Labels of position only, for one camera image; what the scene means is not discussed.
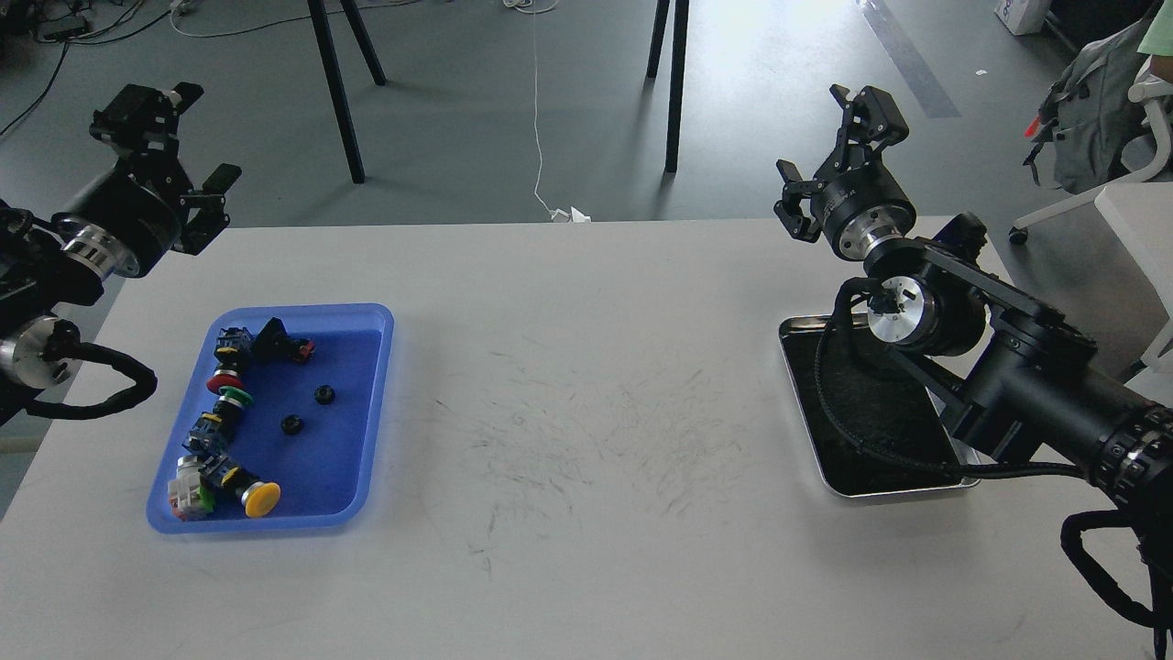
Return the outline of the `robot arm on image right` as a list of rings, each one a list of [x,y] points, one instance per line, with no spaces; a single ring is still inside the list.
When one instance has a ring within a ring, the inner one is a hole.
[[[863,275],[839,285],[818,335],[812,377],[818,404],[856,454],[952,478],[1067,476],[1112,502],[1073,513],[1060,546],[1090,588],[1128,622],[1152,630],[1155,656],[1169,640],[1169,408],[1091,367],[1096,343],[1064,314],[979,268],[986,229],[955,215],[931,238],[911,237],[916,212],[882,162],[909,125],[876,87],[834,84],[841,109],[834,147],[805,179],[780,159],[774,212],[792,238],[825,237]],[[884,433],[850,429],[833,406],[829,346],[865,379],[940,399],[949,437],[985,455],[914,460]]]

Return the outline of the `image-left gripper finger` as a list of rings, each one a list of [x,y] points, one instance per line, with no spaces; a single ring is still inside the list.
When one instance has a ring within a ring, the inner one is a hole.
[[[127,84],[106,108],[93,113],[91,138],[111,147],[118,156],[106,175],[161,173],[172,166],[179,173],[179,116],[196,104],[204,88],[181,81],[172,89]]]
[[[201,256],[229,226],[230,217],[224,209],[225,196],[242,172],[237,164],[219,164],[201,189],[179,197],[179,238],[172,244],[172,250],[181,254]]]

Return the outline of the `image-right gripper finger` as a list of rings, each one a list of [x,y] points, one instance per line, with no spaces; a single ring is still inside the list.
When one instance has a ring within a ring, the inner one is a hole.
[[[821,224],[804,213],[804,200],[813,200],[826,188],[825,181],[804,181],[804,175],[796,170],[796,164],[778,159],[777,171],[784,181],[781,199],[774,204],[774,213],[791,238],[796,241],[814,243],[821,234]]]
[[[829,91],[842,110],[835,145],[828,156],[834,171],[879,163],[887,148],[909,137],[910,128],[891,93],[865,86],[850,96],[850,89],[839,84],[832,84]]]

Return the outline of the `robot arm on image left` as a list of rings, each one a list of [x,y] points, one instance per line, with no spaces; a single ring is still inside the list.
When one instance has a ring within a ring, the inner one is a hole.
[[[172,89],[129,84],[93,113],[91,137],[111,147],[114,166],[72,203],[42,220],[4,205],[4,421],[16,413],[41,419],[102,419],[151,396],[158,377],[137,359],[84,342],[59,304],[91,306],[110,275],[142,279],[169,251],[198,256],[224,229],[224,197],[240,168],[223,163],[196,185],[179,163],[179,118],[203,95],[183,81]],[[108,365],[131,380],[96,404],[42,401],[80,362]]]

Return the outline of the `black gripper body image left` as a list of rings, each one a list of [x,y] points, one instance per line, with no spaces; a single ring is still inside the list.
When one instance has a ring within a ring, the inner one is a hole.
[[[83,226],[101,227],[128,252],[117,274],[141,279],[179,239],[185,218],[179,198],[188,192],[189,177],[177,163],[138,169],[120,163],[83,188],[50,223],[63,237],[75,237]]]

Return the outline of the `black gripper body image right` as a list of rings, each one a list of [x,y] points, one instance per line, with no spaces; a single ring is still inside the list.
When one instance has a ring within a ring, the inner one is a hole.
[[[839,170],[833,156],[818,166],[826,185],[811,199],[833,252],[845,260],[865,260],[880,238],[903,237],[916,220],[916,210],[883,161],[859,161]]]

